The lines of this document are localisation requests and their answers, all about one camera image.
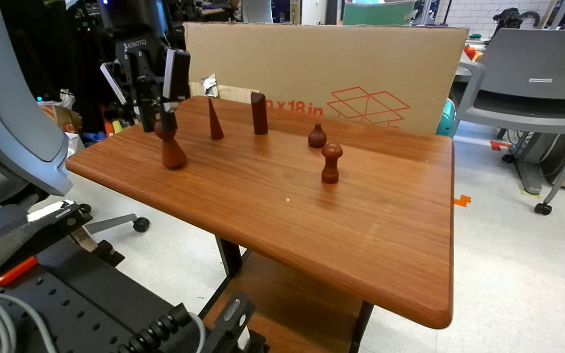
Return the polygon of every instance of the cardboard box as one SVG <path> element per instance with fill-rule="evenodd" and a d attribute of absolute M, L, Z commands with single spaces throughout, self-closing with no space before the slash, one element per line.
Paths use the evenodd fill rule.
<path fill-rule="evenodd" d="M 435 134 L 467 32 L 184 24 L 184 36 L 192 83 L 214 73 L 274 111 Z"/>

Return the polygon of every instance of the gray chair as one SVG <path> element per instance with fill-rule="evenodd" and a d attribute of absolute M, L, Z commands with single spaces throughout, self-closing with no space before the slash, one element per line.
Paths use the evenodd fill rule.
<path fill-rule="evenodd" d="M 516 167 L 526 185 L 537 177 L 537 163 L 526 163 L 527 138 L 565 136 L 565 32 L 500 30 L 488 44 L 482 63 L 461 63 L 471 73 L 457 120 L 522 132 Z M 565 179 L 565 167 L 537 214 L 549 214 Z"/>
<path fill-rule="evenodd" d="M 29 209 L 70 191 L 66 146 L 66 136 L 35 105 L 0 14 L 0 238 L 29 238 L 41 226 L 27 220 Z M 129 214 L 104 226 L 129 220 L 139 218 Z"/>

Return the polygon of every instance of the table leg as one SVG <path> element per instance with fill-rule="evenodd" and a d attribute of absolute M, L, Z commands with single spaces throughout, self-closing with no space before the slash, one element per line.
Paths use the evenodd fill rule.
<path fill-rule="evenodd" d="M 355 328 L 353 328 L 353 342 L 349 346 L 349 353 L 357 353 L 359 352 L 361 338 L 363 338 L 363 332 L 367 328 L 369 316 L 373 314 L 373 309 L 374 307 L 369 305 L 369 303 L 361 305 L 359 318 L 357 318 Z"/>
<path fill-rule="evenodd" d="M 216 238 L 216 240 L 218 240 L 219 256 L 221 256 L 221 262 L 225 267 L 225 275 L 227 275 L 227 279 L 235 279 L 235 275 L 241 269 L 239 246 L 229 244 L 229 242 L 219 240 L 219 238 Z"/>

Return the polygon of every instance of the gray floor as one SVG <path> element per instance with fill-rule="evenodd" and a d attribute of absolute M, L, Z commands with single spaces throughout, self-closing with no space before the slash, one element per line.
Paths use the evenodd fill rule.
<path fill-rule="evenodd" d="M 457 138 L 455 311 L 435 332 L 374 311 L 363 338 L 365 353 L 565 353 L 565 191 L 553 214 L 531 212 L 502 154 L 488 150 L 486 128 L 463 124 Z M 145 236 L 119 226 L 98 238 L 123 256 L 123 273 L 168 303 L 198 313 L 223 277 L 214 238 L 167 214 L 114 195 L 80 177 L 68 199 L 94 207 L 94 218 L 135 212 L 151 220 Z"/>

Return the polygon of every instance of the wall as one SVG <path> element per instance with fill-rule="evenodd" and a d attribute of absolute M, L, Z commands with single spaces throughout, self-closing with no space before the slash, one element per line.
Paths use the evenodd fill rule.
<path fill-rule="evenodd" d="M 439 3 L 437 24 L 443 22 L 447 3 L 449 0 Z M 488 40 L 496 30 L 494 14 L 500 14 L 504 9 L 518 9 L 520 12 L 537 12 L 539 18 L 543 18 L 549 3 L 551 0 L 453 0 L 447 26 L 467 28 L 471 34 L 480 34 L 482 40 Z"/>

